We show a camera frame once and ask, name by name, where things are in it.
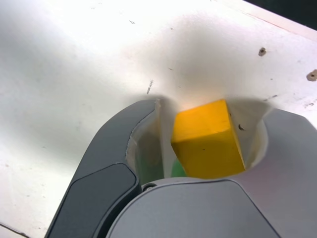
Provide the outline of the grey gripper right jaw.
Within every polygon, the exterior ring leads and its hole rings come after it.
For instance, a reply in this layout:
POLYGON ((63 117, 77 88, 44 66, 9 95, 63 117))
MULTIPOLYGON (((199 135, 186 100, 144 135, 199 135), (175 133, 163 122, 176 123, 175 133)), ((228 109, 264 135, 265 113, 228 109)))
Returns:
POLYGON ((314 238, 317 130, 274 109, 253 168, 216 180, 185 178, 145 191, 119 213, 109 238, 314 238))

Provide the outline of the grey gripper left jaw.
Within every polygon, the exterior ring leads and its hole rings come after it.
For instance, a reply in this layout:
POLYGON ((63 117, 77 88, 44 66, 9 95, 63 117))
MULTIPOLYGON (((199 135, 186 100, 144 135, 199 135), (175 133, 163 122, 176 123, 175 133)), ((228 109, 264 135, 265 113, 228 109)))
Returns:
POLYGON ((89 144, 46 233, 48 238, 104 238, 122 209, 141 192, 126 160, 133 131, 153 115, 141 100, 110 118, 89 144))

